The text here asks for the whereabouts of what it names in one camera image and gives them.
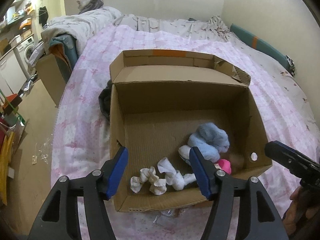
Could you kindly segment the person right hand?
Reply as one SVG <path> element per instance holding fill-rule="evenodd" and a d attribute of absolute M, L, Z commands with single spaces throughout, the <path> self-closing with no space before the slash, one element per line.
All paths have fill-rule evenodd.
<path fill-rule="evenodd" d="M 289 239 L 319 239 L 319 192 L 299 186 L 290 196 L 283 224 Z"/>

